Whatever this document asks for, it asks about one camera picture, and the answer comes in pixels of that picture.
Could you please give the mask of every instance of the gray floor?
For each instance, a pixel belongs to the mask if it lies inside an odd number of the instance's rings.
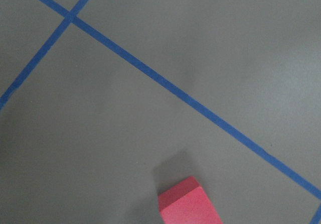
[[[55,0],[71,9],[77,0]],[[321,187],[321,0],[90,0],[79,18]],[[0,0],[0,91],[62,17]],[[1,223],[162,223],[189,175],[224,224],[320,201],[71,25],[0,113]]]

